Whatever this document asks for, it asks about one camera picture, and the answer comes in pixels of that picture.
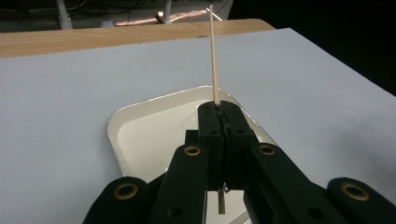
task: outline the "cable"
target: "cable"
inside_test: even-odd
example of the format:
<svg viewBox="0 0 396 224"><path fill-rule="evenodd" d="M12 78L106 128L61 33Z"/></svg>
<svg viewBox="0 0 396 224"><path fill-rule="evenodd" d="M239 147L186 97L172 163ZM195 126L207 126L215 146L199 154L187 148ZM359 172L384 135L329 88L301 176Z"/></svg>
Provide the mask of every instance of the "cable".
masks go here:
<svg viewBox="0 0 396 224"><path fill-rule="evenodd" d="M228 0L225 1L225 3L215 12L216 14L218 14L228 3Z"/></svg>
<svg viewBox="0 0 396 224"><path fill-rule="evenodd" d="M78 9L79 7L82 7L85 5L85 3L87 3L88 0L80 0L79 3L77 4L76 7L71 7L71 8L67 8L67 10L74 10L74 9Z"/></svg>
<svg viewBox="0 0 396 224"><path fill-rule="evenodd" d="M124 7L124 6L115 6L115 5L111 5L109 3L104 3L102 1L95 1L97 4L100 4L104 7L114 7L114 8L122 8L122 9L129 9L129 7Z"/></svg>
<svg viewBox="0 0 396 224"><path fill-rule="evenodd" d="M81 7L78 7L75 10L73 10L72 12L84 13L84 14L88 14L88 16L74 17L74 16L70 15L70 18L73 20L84 20L84 19L91 18L91 17L105 16L107 14L107 9L105 7L103 7L100 4L97 4L95 2L91 2L91 4L93 6L98 7L99 10L92 12L91 10L83 10Z"/></svg>
<svg viewBox="0 0 396 224"><path fill-rule="evenodd" d="M126 23L127 26L129 26L129 19L130 19L130 16L131 16L131 10L132 10L132 0L131 0L131 2L129 3L128 21L127 21L127 23Z"/></svg>
<svg viewBox="0 0 396 224"><path fill-rule="evenodd" d="M147 1L148 1L148 0L141 0L141 1L139 1L138 3L136 3L136 5L134 5L134 9L137 9L137 8L142 7L143 5L146 4Z"/></svg>

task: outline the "black plastic part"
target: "black plastic part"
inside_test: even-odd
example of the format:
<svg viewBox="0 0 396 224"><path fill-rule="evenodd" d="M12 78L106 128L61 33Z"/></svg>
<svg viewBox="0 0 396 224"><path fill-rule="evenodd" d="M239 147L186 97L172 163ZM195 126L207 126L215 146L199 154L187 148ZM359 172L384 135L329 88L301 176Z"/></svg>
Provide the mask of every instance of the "black plastic part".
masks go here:
<svg viewBox="0 0 396 224"><path fill-rule="evenodd" d="M274 213L254 180L246 185L244 203L252 223L272 223Z"/></svg>
<svg viewBox="0 0 396 224"><path fill-rule="evenodd" d="M162 180L163 175L157 177L150 184L146 184L141 179L128 176L114 180L106 186L93 203L83 224L146 223ZM115 197L114 193L120 186L131 185L137 186L136 194L133 197L124 200Z"/></svg>
<svg viewBox="0 0 396 224"><path fill-rule="evenodd" d="M279 147L253 145L248 159L273 223L347 223Z"/></svg>
<svg viewBox="0 0 396 224"><path fill-rule="evenodd" d="M228 189L244 189L247 183L247 168L245 157L252 144L256 142L256 135L250 129L245 116L239 107L230 102L221 101L220 113L227 119L228 146L225 149L224 167L225 182Z"/></svg>
<svg viewBox="0 0 396 224"><path fill-rule="evenodd" d="M198 141L209 153L208 190L222 188L222 154L224 139L214 102L207 102L198 107Z"/></svg>
<svg viewBox="0 0 396 224"><path fill-rule="evenodd" d="M396 223L396 207L366 184L351 178L330 181L326 196L350 223Z"/></svg>
<svg viewBox="0 0 396 224"><path fill-rule="evenodd" d="M203 146L179 147L158 192L148 223L205 223L208 153Z"/></svg>
<svg viewBox="0 0 396 224"><path fill-rule="evenodd" d="M184 144L198 144L198 130L186 130Z"/></svg>

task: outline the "wooden skewer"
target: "wooden skewer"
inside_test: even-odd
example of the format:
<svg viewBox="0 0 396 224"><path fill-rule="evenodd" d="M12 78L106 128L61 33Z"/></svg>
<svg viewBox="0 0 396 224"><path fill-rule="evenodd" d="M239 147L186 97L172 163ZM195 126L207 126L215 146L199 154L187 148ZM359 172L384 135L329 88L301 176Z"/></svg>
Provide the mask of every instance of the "wooden skewer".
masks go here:
<svg viewBox="0 0 396 224"><path fill-rule="evenodd" d="M216 43L215 31L213 27L213 6L210 5L210 44L212 47L212 77L213 77L213 100L215 105L219 105L219 88L218 88L218 67L216 64Z"/></svg>
<svg viewBox="0 0 396 224"><path fill-rule="evenodd" d="M219 88L218 88L218 67L216 64L216 43L215 32L213 27L213 6L210 5L210 44L212 47L212 77L213 77L213 101L219 106ZM225 214L224 190L218 189L219 214Z"/></svg>

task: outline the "aluminum tray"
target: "aluminum tray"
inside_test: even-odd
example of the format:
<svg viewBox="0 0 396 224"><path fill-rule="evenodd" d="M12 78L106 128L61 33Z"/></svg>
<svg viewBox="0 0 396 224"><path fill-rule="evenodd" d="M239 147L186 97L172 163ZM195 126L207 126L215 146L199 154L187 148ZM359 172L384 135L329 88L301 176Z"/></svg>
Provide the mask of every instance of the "aluminum tray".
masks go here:
<svg viewBox="0 0 396 224"><path fill-rule="evenodd" d="M125 176L149 182L166 172L172 156L184 144L186 130L197 129L197 108L213 101L211 86L180 91L134 105L112 114L106 132ZM220 100L239 105L226 91ZM274 144L268 134L242 108L247 122L261 142ZM226 194L226 215L217 214L217 194L208 192L206 223L245 223L248 221L242 191Z"/></svg>

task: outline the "brass insert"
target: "brass insert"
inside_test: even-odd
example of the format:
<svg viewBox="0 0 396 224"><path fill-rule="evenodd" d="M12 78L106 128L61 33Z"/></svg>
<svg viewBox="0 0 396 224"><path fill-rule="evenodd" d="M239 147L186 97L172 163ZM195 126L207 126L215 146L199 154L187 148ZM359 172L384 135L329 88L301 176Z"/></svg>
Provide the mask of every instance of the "brass insert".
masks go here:
<svg viewBox="0 0 396 224"><path fill-rule="evenodd" d="M267 156L272 156L276 153L276 151L271 147L260 147L260 152Z"/></svg>
<svg viewBox="0 0 396 224"><path fill-rule="evenodd" d="M114 197L118 200L127 200L134 197L137 193L138 187L136 184L127 183L121 184L114 189Z"/></svg>
<svg viewBox="0 0 396 224"><path fill-rule="evenodd" d="M184 153L189 156L197 156L201 153L201 149L198 147L186 147L184 148Z"/></svg>
<svg viewBox="0 0 396 224"><path fill-rule="evenodd" d="M341 190L349 197L358 201L367 201L370 199L369 193L361 187L344 182L341 184Z"/></svg>

